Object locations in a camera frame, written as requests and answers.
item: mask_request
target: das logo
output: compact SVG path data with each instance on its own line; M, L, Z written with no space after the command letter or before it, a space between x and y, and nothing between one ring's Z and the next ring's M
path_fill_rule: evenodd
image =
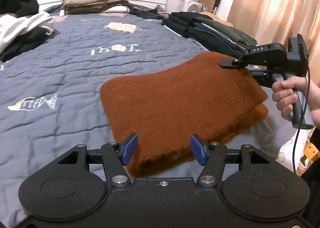
M259 46L259 47L255 47L251 50L251 52L257 52L257 51L266 51L268 50L267 46Z

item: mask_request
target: human hand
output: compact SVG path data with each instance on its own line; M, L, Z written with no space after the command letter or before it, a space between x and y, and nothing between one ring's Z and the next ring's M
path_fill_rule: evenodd
M306 95L308 88L308 78L292 76L282 82L275 82L272 85L272 100L276 102L276 107L281 111L282 118L288 120L289 114L293 110L292 104L298 99L297 94L293 93L293 88L300 89ZM310 81L308 97L311 117L317 128L320 127L320 88L313 81Z

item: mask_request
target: folded green sweater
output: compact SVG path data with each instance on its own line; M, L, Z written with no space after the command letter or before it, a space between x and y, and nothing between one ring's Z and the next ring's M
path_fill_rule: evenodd
M197 22L203 22L210 27L216 29L217 31L220 31L224 34L226 34L231 40L234 42L239 43L241 46L247 48L247 47L253 47L257 45L257 41L250 37L248 34L242 32L241 30L235 29L233 27L227 26L225 24L222 24L218 21L210 20L210 19L205 19L198 17L196 18Z

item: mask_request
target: gripper handle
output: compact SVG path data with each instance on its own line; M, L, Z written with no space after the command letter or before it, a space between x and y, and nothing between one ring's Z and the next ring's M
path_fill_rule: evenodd
M282 82L284 79L281 74L272 74L272 79L275 82ZM301 90L293 89L293 92L298 95L298 100L292 104L293 110L289 115L289 121L292 122L292 126L296 129L299 128L301 112L305 107L306 97ZM309 105L307 105L306 113L304 114L304 118L302 120L301 129L309 130L315 126L313 123Z

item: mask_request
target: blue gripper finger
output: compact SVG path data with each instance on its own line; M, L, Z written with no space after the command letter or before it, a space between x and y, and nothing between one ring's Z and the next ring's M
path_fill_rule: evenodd
M204 142L201 140L201 138L196 135L193 134L191 136L191 151L193 153L193 155L195 156L196 160L198 161L198 163L202 166L204 166L207 162L206 159L206 149L204 146Z
M138 135L130 135L124 142L122 164L128 165L138 147Z

